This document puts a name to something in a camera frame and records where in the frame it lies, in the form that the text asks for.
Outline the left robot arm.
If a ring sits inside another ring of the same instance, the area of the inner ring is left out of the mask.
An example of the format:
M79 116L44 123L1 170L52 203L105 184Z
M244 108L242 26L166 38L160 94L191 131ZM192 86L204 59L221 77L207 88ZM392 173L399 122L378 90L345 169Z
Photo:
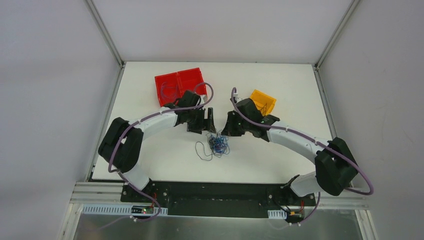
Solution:
M119 174L134 187L133 195L140 202L152 198L151 179L142 170L140 152L143 141L162 130L186 124L187 131L216 133L213 108L204 108L200 95L187 90L174 102L164 104L158 112L137 120L115 118L108 127L98 154L108 162L108 171Z

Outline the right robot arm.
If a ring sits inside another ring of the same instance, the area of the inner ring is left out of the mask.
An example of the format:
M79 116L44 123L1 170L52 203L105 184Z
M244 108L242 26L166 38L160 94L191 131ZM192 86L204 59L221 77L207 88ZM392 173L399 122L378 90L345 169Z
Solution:
M338 196L358 174L353 166L356 162L344 140L308 136L274 115L262 115L249 98L237 102L235 108L227 113L221 131L228 137L241 137L246 132L255 138L284 146L314 164L313 172L296 175L284 185L284 200L290 205L296 205L304 196L317 192Z

